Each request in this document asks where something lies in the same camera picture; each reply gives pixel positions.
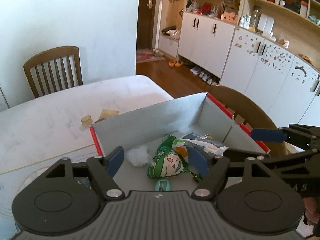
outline dining table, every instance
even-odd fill
[[[97,155],[82,117],[96,121],[103,109],[123,114],[171,99],[151,79],[136,75],[62,90],[0,112],[0,239],[16,233],[11,204],[21,185],[61,156],[80,161]]]

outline white sneaker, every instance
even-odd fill
[[[212,78],[209,78],[209,79],[208,79],[207,84],[208,84],[208,85],[211,85],[211,84],[212,84]]]
[[[194,71],[197,71],[199,68],[198,67],[193,67],[192,69],[190,69],[190,71],[193,73]]]
[[[193,72],[194,75],[198,76],[201,73],[201,68],[198,68],[196,71]]]
[[[204,74],[202,80],[203,80],[204,82],[207,82],[208,79],[209,79],[209,77],[210,77],[210,76],[209,76],[208,74]]]
[[[199,75],[199,78],[203,78],[205,72],[204,71],[201,71],[200,75]]]

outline gray ribbed plate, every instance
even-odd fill
[[[65,236],[36,236],[28,232],[16,240],[301,240],[295,231],[257,236],[231,227],[212,204],[193,200],[186,191],[133,191],[129,198],[109,202],[87,227]]]

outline cardboard box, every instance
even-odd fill
[[[127,112],[119,116],[102,120],[92,125],[97,151],[102,148],[103,155],[108,155],[118,146],[129,150],[136,146],[147,145],[148,152],[155,155],[163,139],[172,134],[177,138],[195,132],[209,134],[216,141],[227,147],[267,153],[269,149],[262,142],[255,142],[249,136],[245,125],[237,125],[233,114],[210,94],[199,93],[178,98],[153,106]],[[156,179],[147,177],[148,166],[137,168],[124,160],[115,182],[128,194],[130,190],[153,191]],[[195,189],[196,183],[187,173],[169,178],[171,190]]]

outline wooden floor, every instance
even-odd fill
[[[169,67],[168,59],[138,63],[136,74],[149,77],[173,98],[208,92],[211,87],[186,66]]]

